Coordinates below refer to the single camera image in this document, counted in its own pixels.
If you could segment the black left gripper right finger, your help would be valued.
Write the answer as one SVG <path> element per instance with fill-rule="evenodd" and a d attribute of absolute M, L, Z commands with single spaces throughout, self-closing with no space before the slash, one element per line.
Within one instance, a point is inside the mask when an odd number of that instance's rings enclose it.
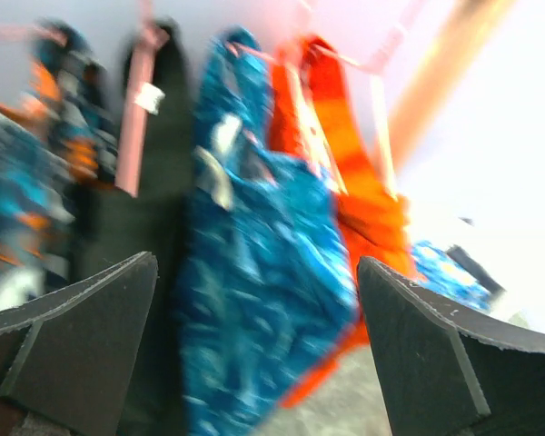
<path fill-rule="evenodd" d="M 394 435 L 545 435 L 545 334 L 358 264 L 365 323 Z"/>

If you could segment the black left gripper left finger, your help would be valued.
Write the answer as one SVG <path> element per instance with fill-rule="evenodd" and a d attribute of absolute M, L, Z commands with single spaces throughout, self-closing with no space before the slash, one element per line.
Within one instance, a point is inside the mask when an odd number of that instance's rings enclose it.
<path fill-rule="evenodd" d="M 113 435 L 154 297 L 138 253 L 0 312 L 0 435 L 29 412 L 76 435 Z"/>

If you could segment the multicolour patterned shorts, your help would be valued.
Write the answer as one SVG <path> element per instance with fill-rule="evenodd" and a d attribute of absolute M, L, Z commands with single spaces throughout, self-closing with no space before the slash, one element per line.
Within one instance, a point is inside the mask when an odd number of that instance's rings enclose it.
<path fill-rule="evenodd" d="M 64 286 L 85 187 L 114 183 L 104 69 L 59 20 L 32 34 L 20 108 L 0 103 L 0 311 Z"/>

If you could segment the pink wire hanger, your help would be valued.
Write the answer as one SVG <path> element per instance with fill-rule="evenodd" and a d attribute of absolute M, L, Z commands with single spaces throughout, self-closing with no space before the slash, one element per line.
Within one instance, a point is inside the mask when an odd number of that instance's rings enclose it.
<path fill-rule="evenodd" d="M 0 25 L 0 40 L 23 41 L 34 37 L 43 37 L 65 46 L 67 36 L 60 30 L 42 25 Z"/>

